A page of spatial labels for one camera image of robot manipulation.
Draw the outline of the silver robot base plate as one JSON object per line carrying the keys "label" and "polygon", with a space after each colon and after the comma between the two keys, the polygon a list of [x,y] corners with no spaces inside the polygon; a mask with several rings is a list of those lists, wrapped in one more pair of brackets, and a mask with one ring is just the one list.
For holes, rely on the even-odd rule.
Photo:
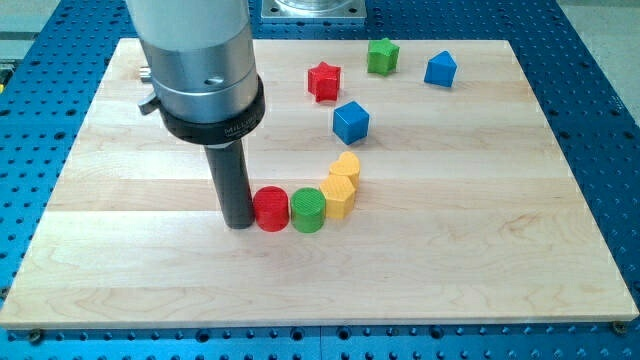
{"label": "silver robot base plate", "polygon": [[365,0],[263,0],[260,17],[266,23],[363,24]]}

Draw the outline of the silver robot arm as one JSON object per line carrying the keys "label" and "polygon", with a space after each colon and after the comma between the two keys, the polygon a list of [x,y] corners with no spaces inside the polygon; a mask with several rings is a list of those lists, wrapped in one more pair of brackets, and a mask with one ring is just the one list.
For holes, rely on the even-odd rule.
{"label": "silver robot arm", "polygon": [[176,138],[203,146],[226,225],[254,222],[242,139],[265,114],[248,4],[240,0],[127,0],[159,112]]}

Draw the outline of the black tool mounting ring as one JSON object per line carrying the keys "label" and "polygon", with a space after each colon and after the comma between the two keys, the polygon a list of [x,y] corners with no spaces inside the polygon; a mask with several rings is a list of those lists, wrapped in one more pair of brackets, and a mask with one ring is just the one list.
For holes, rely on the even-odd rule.
{"label": "black tool mounting ring", "polygon": [[160,104],[163,123],[176,138],[197,145],[221,145],[240,140],[260,124],[265,114],[264,85],[259,76],[257,80],[254,100],[234,117],[209,123],[194,123],[172,115]]}

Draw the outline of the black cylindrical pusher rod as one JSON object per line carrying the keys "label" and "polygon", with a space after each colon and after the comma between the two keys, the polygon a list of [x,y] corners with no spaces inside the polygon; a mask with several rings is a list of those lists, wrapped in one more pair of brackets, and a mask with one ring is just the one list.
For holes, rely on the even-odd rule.
{"label": "black cylindrical pusher rod", "polygon": [[245,229],[255,220],[252,193],[241,140],[206,146],[205,153],[223,219],[231,229]]}

